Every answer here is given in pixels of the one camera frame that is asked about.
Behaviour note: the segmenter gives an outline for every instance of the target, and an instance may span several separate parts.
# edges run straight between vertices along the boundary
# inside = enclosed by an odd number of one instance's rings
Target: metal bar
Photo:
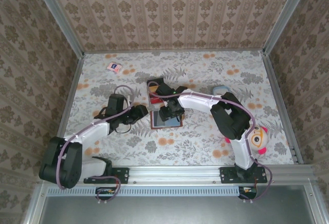
[[[36,185],[23,224],[39,224],[48,186],[44,183]]]
[[[50,10],[51,14],[55,18],[57,24],[61,28],[62,32],[64,33],[68,43],[70,43],[71,48],[73,49],[74,53],[76,54],[78,59],[83,57],[83,47],[80,45],[76,34],[72,30],[69,22],[65,17],[65,13],[61,10],[56,0],[44,0],[48,9]]]
[[[266,43],[264,45],[265,54],[269,54],[274,48],[274,45],[279,39],[284,27],[287,25],[299,1],[300,0],[287,0],[281,11],[281,14],[279,15],[275,25],[272,28],[270,35],[266,40]]]
[[[305,185],[304,187],[315,223],[316,224],[329,223],[328,212],[327,209],[325,208],[325,204],[318,186],[312,184],[310,181],[309,184]]]
[[[218,166],[128,166],[128,185],[135,186],[243,186],[222,184]],[[273,173],[273,185],[304,185],[316,178],[311,165],[268,165]],[[78,183],[77,186],[95,184]]]
[[[68,93],[68,96],[67,96],[67,100],[66,100],[64,111],[63,111],[63,116],[62,116],[62,119],[61,119],[61,123],[60,123],[60,126],[59,126],[58,131],[57,131],[57,136],[58,137],[63,137],[64,134],[65,134],[68,118],[70,116],[70,111],[71,111],[71,108],[72,108],[72,105],[73,105],[74,96],[76,94],[76,90],[77,90],[77,87],[78,87],[79,78],[80,78],[82,67],[83,67],[83,62],[84,62],[84,58],[78,60],[76,72],[74,74],[73,81],[72,81],[72,84],[71,84],[71,89],[70,89],[70,92]]]
[[[269,80],[269,83],[272,88],[273,96],[274,96],[274,99],[275,99],[277,107],[278,107],[278,112],[279,112],[279,115],[280,115],[280,118],[282,121],[282,126],[284,128],[288,143],[289,143],[289,145],[292,145],[294,147],[298,163],[303,164],[304,162],[303,162],[302,154],[300,153],[298,143],[297,143],[294,131],[293,131],[293,127],[291,126],[288,112],[284,105],[283,98],[282,98],[280,88],[278,85],[278,81],[276,79],[276,75],[274,73],[274,70],[273,70],[273,67],[272,67],[268,54],[263,55],[263,61],[264,61],[264,66],[266,69],[268,80]]]
[[[98,50],[98,51],[85,51],[85,53],[164,53],[164,52],[220,52],[220,51],[263,51],[262,48],[186,48],[186,49],[140,49],[140,50]]]

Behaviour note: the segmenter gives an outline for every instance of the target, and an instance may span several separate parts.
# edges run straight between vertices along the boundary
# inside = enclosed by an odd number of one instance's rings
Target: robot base
[[[244,170],[236,165],[220,167],[222,184],[233,183],[267,183],[265,169],[254,163],[250,168]]]
[[[104,174],[101,176],[115,176],[120,179],[121,184],[128,184],[129,167],[112,167],[112,162],[102,157],[94,157],[106,162]],[[85,184],[115,184],[115,179],[93,179],[86,178],[83,180]]]

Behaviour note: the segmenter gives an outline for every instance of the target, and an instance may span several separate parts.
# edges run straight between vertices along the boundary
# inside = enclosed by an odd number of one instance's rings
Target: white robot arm
[[[133,125],[148,114],[144,105],[132,106],[123,112],[124,100],[123,95],[112,94],[108,106],[95,116],[89,126],[65,138],[51,138],[41,163],[39,177],[65,188],[72,188],[85,178],[104,174],[110,176],[108,174],[111,174],[112,170],[111,161],[86,156],[83,151],[97,140],[116,131],[120,124]]]
[[[182,93],[184,92],[191,93],[193,91],[190,89],[186,89]],[[186,96],[180,96],[178,98],[178,101],[182,106],[182,108],[191,108],[212,115],[211,108],[213,105],[216,105],[218,103],[217,100],[213,100],[212,98],[213,97],[220,98],[221,96],[212,96],[206,94],[202,94],[202,95],[208,97],[206,98],[206,97],[199,97],[195,95],[186,95]],[[231,140],[231,145],[233,147],[233,151],[235,155],[235,164],[244,170],[247,170],[253,164],[253,161],[251,160],[248,153],[247,141],[245,139],[246,132],[247,131],[244,131],[240,139]]]

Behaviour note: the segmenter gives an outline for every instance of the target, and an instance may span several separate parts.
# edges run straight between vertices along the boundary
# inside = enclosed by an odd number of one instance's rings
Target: patterned wall
[[[57,0],[85,51],[261,48],[286,0]]]
[[[0,223],[19,223],[77,59],[43,0],[0,0]]]
[[[305,163],[329,203],[329,0],[301,0],[270,58]]]

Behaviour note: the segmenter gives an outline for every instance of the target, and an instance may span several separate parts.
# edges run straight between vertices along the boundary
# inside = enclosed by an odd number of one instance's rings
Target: ventilation slot
[[[48,187],[48,197],[61,196],[95,196],[95,186],[77,186],[72,189],[60,190],[57,186]],[[238,196],[238,186],[129,186],[123,185],[117,196]]]

